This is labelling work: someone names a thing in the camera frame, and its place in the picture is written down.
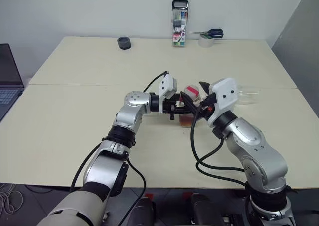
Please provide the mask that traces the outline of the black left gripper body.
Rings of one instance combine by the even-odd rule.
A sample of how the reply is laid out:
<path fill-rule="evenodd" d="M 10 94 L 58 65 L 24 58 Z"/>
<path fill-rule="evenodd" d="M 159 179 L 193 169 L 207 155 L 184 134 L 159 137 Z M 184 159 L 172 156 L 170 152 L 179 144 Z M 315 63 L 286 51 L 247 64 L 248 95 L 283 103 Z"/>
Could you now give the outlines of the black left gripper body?
<path fill-rule="evenodd" d="M 177 103 L 180 99 L 180 93 L 177 93 L 169 99 L 165 98 L 162 102 L 162 112 L 168 114 L 170 120 L 175 120 L 175 115 L 179 114 Z"/>

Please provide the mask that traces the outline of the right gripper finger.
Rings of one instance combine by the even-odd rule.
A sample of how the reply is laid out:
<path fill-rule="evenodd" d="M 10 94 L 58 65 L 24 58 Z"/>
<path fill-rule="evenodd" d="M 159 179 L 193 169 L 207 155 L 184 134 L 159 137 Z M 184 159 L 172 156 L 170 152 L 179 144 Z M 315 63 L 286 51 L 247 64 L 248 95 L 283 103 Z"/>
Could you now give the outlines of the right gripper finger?
<path fill-rule="evenodd" d="M 203 88 L 204 92 L 205 92 L 207 95 L 210 95 L 210 91 L 209 91 L 210 84 L 209 84 L 208 82 L 204 82 L 204 81 L 199 81 L 199 84 L 200 84 L 201 87 Z"/>

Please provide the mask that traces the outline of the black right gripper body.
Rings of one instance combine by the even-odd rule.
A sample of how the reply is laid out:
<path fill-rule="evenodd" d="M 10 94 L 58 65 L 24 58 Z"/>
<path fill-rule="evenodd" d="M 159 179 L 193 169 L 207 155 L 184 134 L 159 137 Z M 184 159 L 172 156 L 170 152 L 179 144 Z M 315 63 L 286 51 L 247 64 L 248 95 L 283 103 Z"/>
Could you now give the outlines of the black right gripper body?
<path fill-rule="evenodd" d="M 201 102 L 200 115 L 204 119 L 209 119 L 215 111 L 215 103 L 217 103 L 216 94 L 207 95 Z"/>

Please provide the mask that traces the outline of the clear tape roll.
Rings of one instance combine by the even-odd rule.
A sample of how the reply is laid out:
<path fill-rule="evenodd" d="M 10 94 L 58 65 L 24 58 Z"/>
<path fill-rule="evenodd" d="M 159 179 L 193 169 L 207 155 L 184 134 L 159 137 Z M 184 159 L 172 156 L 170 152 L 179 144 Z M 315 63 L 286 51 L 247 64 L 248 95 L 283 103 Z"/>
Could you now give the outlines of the clear tape roll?
<path fill-rule="evenodd" d="M 209 48 L 213 45 L 214 39 L 210 35 L 200 34 L 198 39 L 198 45 L 203 48 Z"/>

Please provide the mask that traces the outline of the marker pen case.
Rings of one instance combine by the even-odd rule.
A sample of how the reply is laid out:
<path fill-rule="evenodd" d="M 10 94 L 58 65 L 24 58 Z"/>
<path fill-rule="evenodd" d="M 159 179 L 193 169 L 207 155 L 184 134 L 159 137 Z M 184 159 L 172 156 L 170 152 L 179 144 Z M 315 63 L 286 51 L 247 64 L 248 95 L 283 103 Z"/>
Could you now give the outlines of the marker pen case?
<path fill-rule="evenodd" d="M 188 0 L 173 0 L 171 8 L 172 45 L 184 47 L 186 40 L 186 27 L 188 24 Z"/>

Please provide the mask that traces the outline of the black round cap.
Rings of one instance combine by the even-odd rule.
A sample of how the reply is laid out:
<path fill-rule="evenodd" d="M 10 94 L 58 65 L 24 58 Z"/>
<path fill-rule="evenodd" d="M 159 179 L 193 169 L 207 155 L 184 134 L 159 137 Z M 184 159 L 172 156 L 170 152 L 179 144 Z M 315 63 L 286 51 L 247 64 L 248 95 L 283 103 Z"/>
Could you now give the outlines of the black round cap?
<path fill-rule="evenodd" d="M 131 41 L 128 37 L 123 36 L 117 39 L 118 47 L 122 50 L 127 50 L 131 48 Z"/>

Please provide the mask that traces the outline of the dark rounded shape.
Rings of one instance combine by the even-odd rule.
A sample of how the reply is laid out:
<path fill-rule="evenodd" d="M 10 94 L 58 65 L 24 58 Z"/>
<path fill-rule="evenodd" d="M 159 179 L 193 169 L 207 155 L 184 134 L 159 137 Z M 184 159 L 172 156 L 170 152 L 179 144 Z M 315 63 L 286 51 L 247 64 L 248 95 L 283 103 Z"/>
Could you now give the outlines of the dark rounded shape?
<path fill-rule="evenodd" d="M 190 197 L 191 219 L 195 225 L 225 226 L 222 214 L 206 195 L 194 193 Z"/>
<path fill-rule="evenodd" d="M 154 226 L 155 204 L 150 198 L 141 198 L 131 211 L 127 226 Z"/>

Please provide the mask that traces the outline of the dark grey laptop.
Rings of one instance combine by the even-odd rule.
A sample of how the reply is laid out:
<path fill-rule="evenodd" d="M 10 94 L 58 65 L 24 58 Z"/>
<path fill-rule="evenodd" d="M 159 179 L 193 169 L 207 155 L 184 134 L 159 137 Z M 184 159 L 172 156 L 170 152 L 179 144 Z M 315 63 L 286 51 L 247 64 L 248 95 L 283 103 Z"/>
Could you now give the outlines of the dark grey laptop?
<path fill-rule="evenodd" d="M 24 89 L 10 45 L 0 44 L 0 122 Z"/>

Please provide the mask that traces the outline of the blue-handled scissors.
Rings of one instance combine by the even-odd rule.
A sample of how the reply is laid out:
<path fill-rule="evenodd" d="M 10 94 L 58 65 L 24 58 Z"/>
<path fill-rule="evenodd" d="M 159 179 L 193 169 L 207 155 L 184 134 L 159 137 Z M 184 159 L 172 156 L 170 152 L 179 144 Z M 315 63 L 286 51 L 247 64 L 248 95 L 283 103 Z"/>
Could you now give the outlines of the blue-handled scissors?
<path fill-rule="evenodd" d="M 202 37 L 211 39 L 211 38 L 223 38 L 224 32 L 221 28 L 213 28 L 208 31 L 201 31 L 201 32 L 191 32 L 190 34 L 199 34 Z"/>

